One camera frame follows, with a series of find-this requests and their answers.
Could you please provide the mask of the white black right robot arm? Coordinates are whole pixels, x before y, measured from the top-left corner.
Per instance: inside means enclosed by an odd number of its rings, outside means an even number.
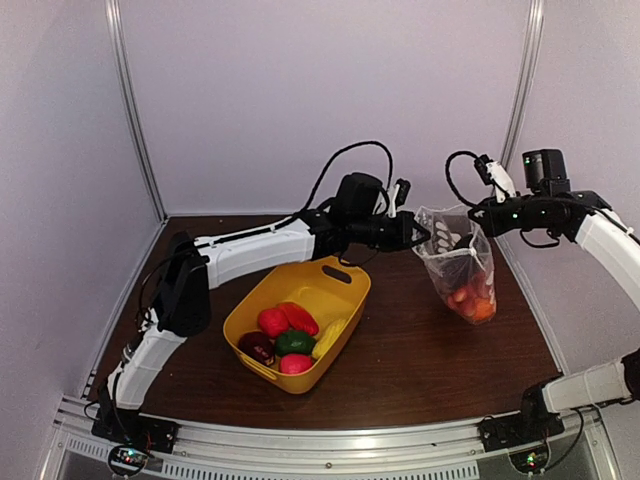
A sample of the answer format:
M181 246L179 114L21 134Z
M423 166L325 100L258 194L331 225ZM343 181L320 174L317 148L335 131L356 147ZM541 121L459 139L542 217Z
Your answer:
M544 231L549 241L535 250L556 248L567 241L588 254L608 274L633 305L639 303L639 231L627 225L612 205L592 189L571 186L563 153L559 149L528 151L522 156L527 194L517 191L502 164L486 155L468 152L467 157L493 195L472 202L462 194L457 199L467 207L468 218L501 250L506 235L526 236ZM617 296L600 283L598 274L572 267L567 259L546 266L547 281L564 305L557 315L563 332L601 334L601 339L579 337L576 345L603 356L615 334L624 342L639 337L637 320L619 321L614 314ZM632 415L611 415L615 430L631 437L639 435L639 352L633 350L607 362L576 372L565 371L553 380L529 388L512 430L519 440L535 440L562 413L586 407L621 408L629 405Z

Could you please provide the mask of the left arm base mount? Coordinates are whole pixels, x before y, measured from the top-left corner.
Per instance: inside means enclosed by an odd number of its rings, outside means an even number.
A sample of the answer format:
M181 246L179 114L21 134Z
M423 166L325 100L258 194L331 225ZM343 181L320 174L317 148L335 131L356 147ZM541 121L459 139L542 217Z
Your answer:
M93 436L146 452L172 453L179 425L176 422L145 415L137 411L104 412L98 409L93 422Z

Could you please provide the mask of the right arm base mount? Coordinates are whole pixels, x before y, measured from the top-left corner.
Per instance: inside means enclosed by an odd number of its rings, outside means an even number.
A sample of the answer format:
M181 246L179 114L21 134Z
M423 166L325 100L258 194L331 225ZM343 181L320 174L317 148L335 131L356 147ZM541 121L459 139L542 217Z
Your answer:
M525 421L520 413L501 417L487 416L477 424L477 428L485 452L542 442L565 431L564 424L558 417L531 423Z

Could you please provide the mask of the orange toy fruit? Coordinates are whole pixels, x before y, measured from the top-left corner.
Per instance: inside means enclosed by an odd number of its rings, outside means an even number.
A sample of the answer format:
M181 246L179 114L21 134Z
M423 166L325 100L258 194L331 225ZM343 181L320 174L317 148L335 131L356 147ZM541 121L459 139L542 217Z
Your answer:
M489 321L496 313L496 304L486 298L476 298L474 313L471 316L473 324L481 324Z

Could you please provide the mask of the yellow plastic basket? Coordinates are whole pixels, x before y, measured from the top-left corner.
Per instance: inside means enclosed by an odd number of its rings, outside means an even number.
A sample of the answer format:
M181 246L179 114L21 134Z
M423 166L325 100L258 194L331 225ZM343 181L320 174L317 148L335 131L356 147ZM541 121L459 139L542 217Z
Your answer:
M289 394L311 390L358 325L371 287L337 258L275 268L223 326L242 364Z

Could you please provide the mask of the clear polka dot zip bag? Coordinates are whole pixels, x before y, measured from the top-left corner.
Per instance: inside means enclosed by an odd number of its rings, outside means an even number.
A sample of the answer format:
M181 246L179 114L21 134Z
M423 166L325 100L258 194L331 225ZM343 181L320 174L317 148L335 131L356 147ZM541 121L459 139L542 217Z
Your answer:
M434 288L447 307L472 325L491 320L497 311L494 259L489 240L462 205L420 207L420 226L431 233L414 247Z

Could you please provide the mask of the purple toy eggplant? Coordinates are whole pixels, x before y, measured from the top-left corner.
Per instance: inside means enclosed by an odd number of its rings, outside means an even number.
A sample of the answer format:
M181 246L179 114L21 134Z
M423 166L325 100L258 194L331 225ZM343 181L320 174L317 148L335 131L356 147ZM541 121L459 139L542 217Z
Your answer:
M448 296L461 287L465 287L474 273L475 255L469 250L453 251L454 256L448 256L437 261L434 285L439 293Z

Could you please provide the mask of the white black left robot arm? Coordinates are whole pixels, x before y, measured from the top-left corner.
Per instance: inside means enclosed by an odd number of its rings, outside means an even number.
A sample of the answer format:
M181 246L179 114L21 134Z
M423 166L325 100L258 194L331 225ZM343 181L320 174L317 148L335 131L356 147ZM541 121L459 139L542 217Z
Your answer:
M205 331L211 290L271 267L319 260L352 244L379 252L408 250L429 238L410 211L402 210L411 184L392 186L368 174L346 175L335 196L278 222L212 237L180 232L159 265L151 303L141 309L134 338L98 390L97 424L123 444L144 433L138 416L145 395L175 350Z

